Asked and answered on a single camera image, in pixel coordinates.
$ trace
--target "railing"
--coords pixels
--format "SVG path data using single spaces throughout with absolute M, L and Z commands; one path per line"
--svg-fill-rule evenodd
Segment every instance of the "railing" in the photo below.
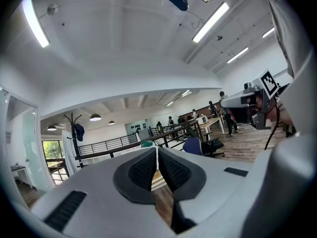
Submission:
M 87 155 L 113 150 L 136 142 L 138 142 L 136 134 L 131 134 L 95 144 L 79 146 L 78 148 L 80 155 Z
M 156 141 L 156 140 L 158 140 L 160 138 L 163 138 L 164 143 L 163 144 L 159 144 L 160 147 L 163 147 L 163 146 L 169 147 L 168 144 L 170 142 L 172 142 L 172 141 L 181 141 L 180 143 L 177 143 L 176 145 L 171 146 L 171 148 L 174 148 L 177 145 L 180 145 L 180 144 L 184 143 L 185 142 L 185 138 L 184 138 L 185 136 L 199 137 L 201 139 L 201 141 L 204 140 L 202 132 L 201 132 L 201 129 L 200 129 L 197 121 L 194 121 L 194 122 L 191 122 L 191 123 L 188 122 L 188 123 L 177 124 L 177 125 L 173 125 L 173 126 L 174 127 L 178 127 L 178 128 L 174 129 L 174 130 L 171 130 L 170 128 L 166 129 L 166 130 L 168 130 L 167 132 L 164 132 L 164 133 L 159 134 L 157 136 L 151 137 L 151 138 L 149 138 L 149 140 Z M 100 156 L 104 156 L 104 155 L 108 155 L 108 154 L 111 156 L 111 158 L 113 158 L 114 157 L 113 154 L 115 152 L 120 152 L 120 151 L 123 151 L 123 150 L 127 150 L 127 149 L 130 149 L 130 148 L 139 146 L 140 144 L 141 144 L 141 142 L 135 142 L 133 144 L 128 144 L 128 145 L 125 145 L 125 146 L 122 146 L 122 147 L 118 147 L 118 148 L 115 148 L 115 149 L 112 149 L 112 150 L 108 150 L 108 151 L 82 155 L 81 159 L 84 160 L 84 159 L 96 158 L 96 157 L 100 157 Z
M 156 137 L 156 136 L 160 136 L 160 135 L 162 135 L 164 133 L 171 132 L 171 131 L 175 130 L 175 128 L 179 127 L 179 126 L 184 126 L 184 124 L 186 124 L 186 123 L 174 124 L 174 125 L 169 125 L 169 126 L 162 126 L 162 127 L 160 127 L 160 130 L 157 127 L 156 128 L 151 128 L 151 137 Z
M 69 173 L 64 158 L 47 159 L 46 163 L 55 185 L 58 185 L 68 179 Z
M 164 126 L 161 127 L 161 131 L 158 131 L 157 128 L 154 128 L 152 133 L 153 135 L 155 135 L 157 132 L 158 136 L 151 138 L 151 140 L 156 141 L 160 138 L 163 138 L 164 143 L 159 144 L 159 147 L 165 146 L 169 148 L 174 148 L 178 145 L 185 143 L 187 137 L 198 137 L 201 139 L 201 141 L 204 140 L 202 131 L 198 125 L 198 121 L 196 120 L 193 122 L 185 122 L 181 124 Z M 168 143 L 172 141 L 180 142 L 172 146 L 169 146 Z

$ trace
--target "green object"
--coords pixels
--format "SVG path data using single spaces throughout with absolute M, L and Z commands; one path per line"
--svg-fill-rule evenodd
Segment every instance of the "green object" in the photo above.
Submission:
M 153 146 L 153 141 L 151 141 L 151 140 L 145 140 L 145 141 L 142 141 L 142 143 L 141 143 L 141 148 L 142 147 L 151 147 L 151 146 Z

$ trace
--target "cable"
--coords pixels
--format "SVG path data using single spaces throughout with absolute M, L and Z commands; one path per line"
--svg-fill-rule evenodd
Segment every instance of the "cable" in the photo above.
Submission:
M 271 140 L 273 134 L 275 133 L 275 131 L 276 131 L 277 127 L 278 127 L 278 122 L 279 122 L 279 109 L 278 109 L 278 108 L 283 105 L 283 104 L 281 104 L 281 105 L 277 108 L 276 98 L 274 97 L 274 99 L 275 99 L 275 107 L 276 107 L 276 112 L 277 112 L 277 120 L 276 120 L 275 127 L 274 127 L 274 129 L 273 129 L 271 135 L 269 136 L 269 138 L 268 138 L 268 140 L 267 140 L 267 142 L 266 142 L 266 145 L 265 145 L 264 150 L 267 149 L 267 146 L 268 146 L 268 144 L 269 144 L 269 141 Z
M 194 14 L 194 13 L 192 13 L 192 12 L 190 12 L 190 11 L 187 11 L 188 13 L 191 13 L 191 14 L 193 14 L 193 15 L 195 15 L 196 17 L 198 17 L 196 14 Z M 203 20 L 202 18 L 199 18 L 201 21 L 202 21 L 202 23 L 204 24 L 205 23 L 205 20 Z

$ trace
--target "office chair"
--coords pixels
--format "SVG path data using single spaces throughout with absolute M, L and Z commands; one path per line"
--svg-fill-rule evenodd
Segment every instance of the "office chair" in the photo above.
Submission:
M 190 133 L 190 135 L 192 137 L 199 139 L 198 134 L 190 127 L 189 123 L 185 124 L 185 127 L 186 127 L 186 130 Z M 222 155 L 224 157 L 224 153 L 214 153 L 217 149 L 224 147 L 224 145 L 219 140 L 219 138 L 213 138 L 211 140 L 208 140 L 208 136 L 210 134 L 212 134 L 212 132 L 207 133 L 206 134 L 206 142 L 201 143 L 202 155 L 212 157 L 212 158 L 215 158 L 216 156 L 219 156 L 219 155 Z
M 224 144 L 219 140 L 219 138 L 212 138 L 206 142 L 201 143 L 203 154 L 209 154 L 209 157 L 215 158 L 216 156 L 223 156 L 224 153 L 214 153 L 217 149 L 224 147 Z
M 218 155 L 224 156 L 224 153 L 214 153 L 221 147 L 223 147 L 223 143 L 221 143 L 217 138 L 200 143 L 199 138 L 189 137 L 183 145 L 183 150 L 187 153 L 215 158 Z

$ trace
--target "table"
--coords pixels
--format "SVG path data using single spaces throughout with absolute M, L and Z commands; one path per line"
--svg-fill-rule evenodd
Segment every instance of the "table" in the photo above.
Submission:
M 20 177 L 20 173 L 19 172 L 24 172 L 24 174 L 25 174 L 25 176 L 26 176 L 26 179 L 28 180 L 28 183 L 29 183 L 29 186 L 31 187 L 31 188 L 33 188 L 32 187 L 32 184 L 31 184 L 31 180 L 30 180 L 30 178 L 29 178 L 29 175 L 28 175 L 28 173 L 26 172 L 26 168 L 24 167 L 24 166 L 17 166 L 17 165 L 15 165 L 15 166 L 11 166 L 11 171 L 13 172 L 13 171 L 17 171 L 17 173 L 18 173 L 18 176 L 19 176 L 19 179 L 20 179 L 20 181 L 21 181 L 21 184 L 23 184 L 23 181 L 22 181 L 22 179 L 21 179 L 21 177 Z
M 216 117 L 216 118 L 212 118 L 212 119 L 209 119 L 208 122 L 202 124 L 202 125 L 199 125 L 200 129 L 205 129 L 206 133 L 209 133 L 210 132 L 210 126 L 212 124 L 214 124 L 215 122 L 219 122 L 220 124 L 220 127 L 221 127 L 221 130 L 222 130 L 222 134 L 224 134 L 224 130 L 223 130 L 223 126 L 222 126 L 222 121 L 221 121 L 221 118 L 220 117 Z

